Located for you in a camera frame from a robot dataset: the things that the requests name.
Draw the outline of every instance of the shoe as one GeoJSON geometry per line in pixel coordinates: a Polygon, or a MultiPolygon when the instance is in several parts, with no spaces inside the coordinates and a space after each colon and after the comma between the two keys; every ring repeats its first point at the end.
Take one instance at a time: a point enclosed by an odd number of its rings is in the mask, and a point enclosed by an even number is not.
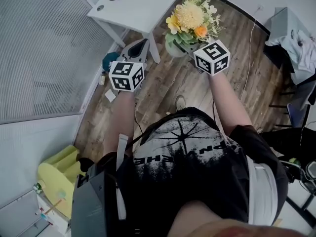
{"type": "Polygon", "coordinates": [[[176,99],[176,111],[182,110],[187,107],[186,100],[183,96],[177,96],[176,99]]]}

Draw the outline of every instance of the wooden floor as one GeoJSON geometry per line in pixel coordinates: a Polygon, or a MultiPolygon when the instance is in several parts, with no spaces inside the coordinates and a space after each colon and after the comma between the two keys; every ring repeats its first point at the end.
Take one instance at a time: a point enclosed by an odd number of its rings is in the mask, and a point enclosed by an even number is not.
{"type": "MultiPolygon", "coordinates": [[[[263,54],[266,33],[257,26],[253,30],[251,42],[251,67],[247,80],[249,64],[249,40],[253,22],[229,5],[212,0],[222,15],[225,30],[219,39],[231,52],[230,67],[226,70],[236,95],[240,98],[246,84],[242,102],[248,111],[255,128],[272,130],[276,123],[288,123],[284,110],[269,108],[269,104],[285,104],[287,99],[279,97],[282,88],[282,73],[263,54]]],[[[172,58],[164,48],[164,36],[167,29],[165,18],[154,30],[161,62],[156,64],[148,55],[148,74],[141,90],[137,93],[136,118],[142,129],[166,115],[174,112],[174,102],[178,95],[183,95],[187,106],[197,107],[213,117],[212,93],[209,89],[206,74],[200,75],[188,63],[189,58],[172,58]]],[[[130,31],[125,39],[129,44],[142,36],[130,31]]],[[[81,154],[97,161],[102,156],[102,141],[111,115],[111,103],[104,96],[110,88],[109,80],[105,86],[98,86],[79,129],[75,146],[81,154]]],[[[140,129],[135,124],[135,134],[140,129]]]]}

